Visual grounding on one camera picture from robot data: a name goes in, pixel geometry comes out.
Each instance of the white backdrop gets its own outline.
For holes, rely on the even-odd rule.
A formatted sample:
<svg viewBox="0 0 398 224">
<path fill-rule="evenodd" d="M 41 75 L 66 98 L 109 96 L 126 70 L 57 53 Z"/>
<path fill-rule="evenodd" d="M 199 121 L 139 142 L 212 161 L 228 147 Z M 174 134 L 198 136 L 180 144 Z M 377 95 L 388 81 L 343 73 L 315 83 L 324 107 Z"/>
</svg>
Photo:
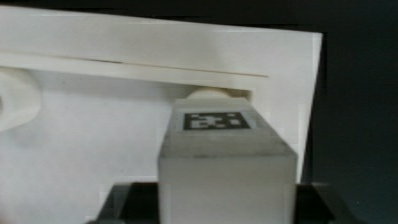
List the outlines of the white backdrop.
<svg viewBox="0 0 398 224">
<path fill-rule="evenodd" d="M 116 183 L 157 180 L 171 106 L 194 86 L 34 72 L 36 120 L 0 133 L 0 224 L 94 219 Z"/>
</svg>

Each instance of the black surface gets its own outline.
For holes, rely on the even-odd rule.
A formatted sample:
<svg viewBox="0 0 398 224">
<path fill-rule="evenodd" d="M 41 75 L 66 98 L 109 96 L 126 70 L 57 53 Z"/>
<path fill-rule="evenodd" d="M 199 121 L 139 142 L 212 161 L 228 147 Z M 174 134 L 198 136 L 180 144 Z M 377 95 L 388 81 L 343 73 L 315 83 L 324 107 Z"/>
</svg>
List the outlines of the black surface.
<svg viewBox="0 0 398 224">
<path fill-rule="evenodd" d="M 324 32 L 304 181 L 331 183 L 370 223 L 398 223 L 398 1 L 2 2 Z"/>
<path fill-rule="evenodd" d="M 340 196 L 331 193 L 327 186 L 322 187 L 324 196 L 311 185 L 297 186 L 295 224 L 329 224 L 331 221 L 336 224 L 359 224 L 349 210 L 333 214 L 333 211 L 345 210 L 345 204 L 336 203 Z M 98 219 L 91 224 L 160 224 L 158 212 L 158 184 L 114 186 Z"/>
</svg>

